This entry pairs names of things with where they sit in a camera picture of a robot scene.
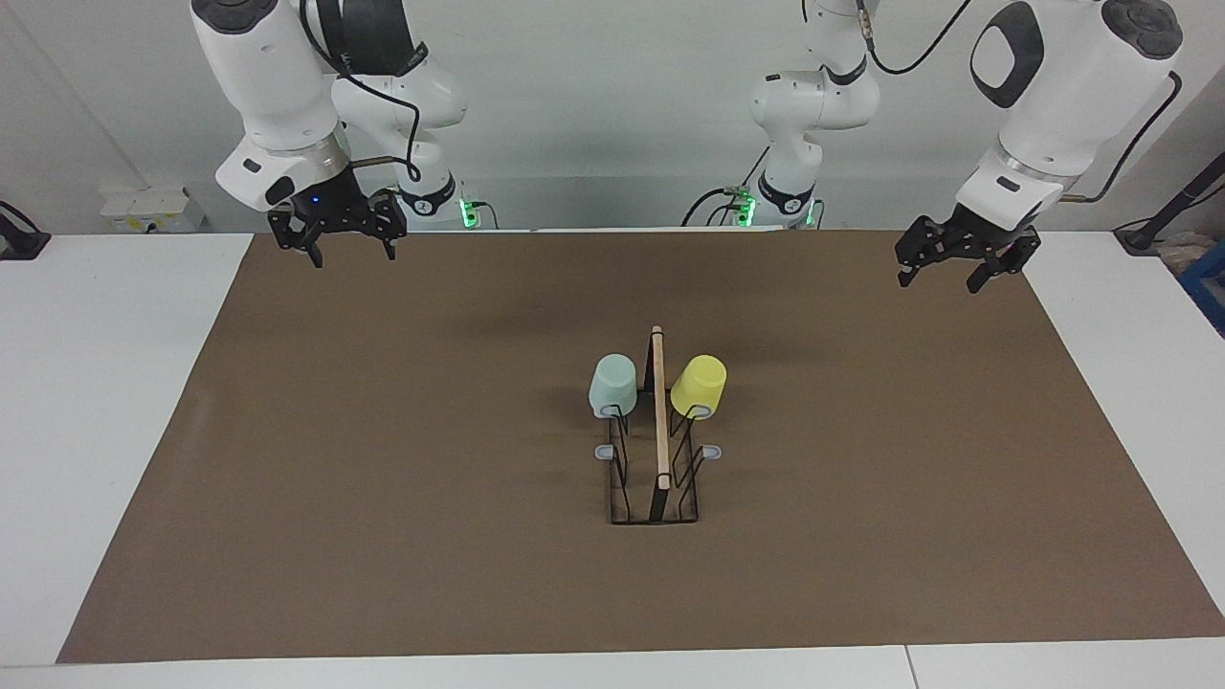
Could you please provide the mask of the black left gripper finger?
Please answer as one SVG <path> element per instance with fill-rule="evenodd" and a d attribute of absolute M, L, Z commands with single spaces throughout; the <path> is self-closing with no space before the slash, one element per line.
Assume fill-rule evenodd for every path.
<path fill-rule="evenodd" d="M 900 287 L 909 287 L 924 267 L 947 260 L 944 226 L 930 217 L 918 217 L 894 244 L 894 254 L 900 271 Z"/>
<path fill-rule="evenodd" d="M 981 264 L 967 278 L 968 292 L 978 294 L 989 280 L 1020 272 L 1040 245 L 1041 239 L 1036 233 L 1022 233 L 1001 246 L 985 244 Z"/>

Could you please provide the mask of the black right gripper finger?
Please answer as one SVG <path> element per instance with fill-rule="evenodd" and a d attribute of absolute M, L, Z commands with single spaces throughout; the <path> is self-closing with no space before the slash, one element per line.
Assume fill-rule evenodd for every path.
<path fill-rule="evenodd" d="M 407 235 L 408 223 L 398 192 L 383 189 L 368 197 L 368 217 L 363 219 L 363 235 L 377 239 L 390 261 L 394 261 L 394 245 Z"/>
<path fill-rule="evenodd" d="M 293 211 L 271 210 L 268 224 L 274 240 L 285 253 L 306 254 L 315 268 L 323 268 L 323 253 L 318 248 L 321 228 L 316 223 L 295 226 Z"/>

